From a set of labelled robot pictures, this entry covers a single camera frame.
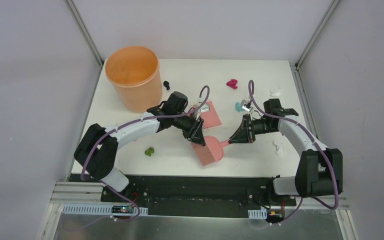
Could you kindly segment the pink hand brush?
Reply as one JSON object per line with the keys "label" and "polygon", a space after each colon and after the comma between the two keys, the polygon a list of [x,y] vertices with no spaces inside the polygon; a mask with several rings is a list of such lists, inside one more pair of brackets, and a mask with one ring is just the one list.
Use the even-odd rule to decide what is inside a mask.
{"label": "pink hand brush", "polygon": [[219,141],[215,136],[205,136],[205,146],[191,143],[197,158],[203,167],[219,162],[224,157],[224,147],[230,144],[229,140]]}

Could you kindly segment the pink plastic dustpan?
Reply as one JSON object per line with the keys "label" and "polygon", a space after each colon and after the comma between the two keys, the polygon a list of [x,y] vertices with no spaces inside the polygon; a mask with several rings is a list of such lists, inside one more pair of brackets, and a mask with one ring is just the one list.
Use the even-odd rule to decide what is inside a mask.
{"label": "pink plastic dustpan", "polygon": [[213,102],[211,100],[208,100],[200,110],[202,111],[200,116],[204,120],[204,129],[209,129],[222,125],[216,108],[214,107]]}

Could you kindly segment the cyan paper scrap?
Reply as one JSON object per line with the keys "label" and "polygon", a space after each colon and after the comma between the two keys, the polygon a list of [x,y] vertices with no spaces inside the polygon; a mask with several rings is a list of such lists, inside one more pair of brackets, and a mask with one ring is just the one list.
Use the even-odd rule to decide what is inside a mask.
{"label": "cyan paper scrap", "polygon": [[245,109],[243,109],[243,104],[241,102],[236,102],[235,103],[235,110],[237,112],[243,112]]}

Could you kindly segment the white paper scrap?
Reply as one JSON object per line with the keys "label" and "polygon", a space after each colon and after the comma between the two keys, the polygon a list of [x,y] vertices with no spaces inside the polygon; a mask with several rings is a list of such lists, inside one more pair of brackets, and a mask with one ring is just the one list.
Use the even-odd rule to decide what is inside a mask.
{"label": "white paper scrap", "polygon": [[281,142],[273,141],[272,145],[275,147],[275,154],[278,158],[284,157],[284,147]]}
{"label": "white paper scrap", "polygon": [[282,89],[280,87],[277,88],[271,88],[269,90],[270,96],[274,98],[278,98],[282,95]]}

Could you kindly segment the magenta paper scrap top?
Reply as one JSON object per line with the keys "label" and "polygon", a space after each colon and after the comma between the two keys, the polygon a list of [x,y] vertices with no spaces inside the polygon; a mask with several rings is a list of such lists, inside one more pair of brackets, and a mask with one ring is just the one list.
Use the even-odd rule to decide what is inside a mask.
{"label": "magenta paper scrap top", "polygon": [[226,83],[226,85],[227,85],[228,87],[230,87],[230,88],[232,88],[232,89],[234,89],[234,90],[236,90],[236,89],[238,88],[237,84],[238,84],[238,80],[237,80],[237,79],[234,79],[234,78],[230,79],[230,80]]}

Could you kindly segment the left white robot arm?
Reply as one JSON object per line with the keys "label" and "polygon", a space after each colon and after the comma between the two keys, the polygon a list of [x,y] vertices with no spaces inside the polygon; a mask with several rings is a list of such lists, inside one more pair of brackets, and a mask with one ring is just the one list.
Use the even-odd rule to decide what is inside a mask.
{"label": "left white robot arm", "polygon": [[188,98],[175,91],[168,100],[122,125],[103,127],[94,123],[89,126],[73,154],[74,159],[82,166],[81,176],[84,177],[85,172],[88,172],[92,178],[112,188],[114,197],[120,202],[129,201],[133,195],[129,179],[115,167],[118,150],[142,137],[170,127],[181,130],[187,141],[205,146],[204,119],[200,113],[205,104],[201,103],[185,112],[187,103]]}

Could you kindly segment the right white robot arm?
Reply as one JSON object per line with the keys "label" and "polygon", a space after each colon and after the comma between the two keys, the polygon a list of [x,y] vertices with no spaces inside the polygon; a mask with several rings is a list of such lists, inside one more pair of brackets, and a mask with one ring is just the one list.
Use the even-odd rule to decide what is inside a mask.
{"label": "right white robot arm", "polygon": [[337,148],[320,142],[299,123],[293,108],[284,108],[278,98],[264,102],[264,115],[254,119],[244,114],[238,129],[229,138],[230,144],[251,144],[256,135],[281,133],[291,143],[300,159],[295,176],[276,177],[264,190],[264,200],[276,205],[284,195],[303,198],[338,196],[343,189],[343,155]]}

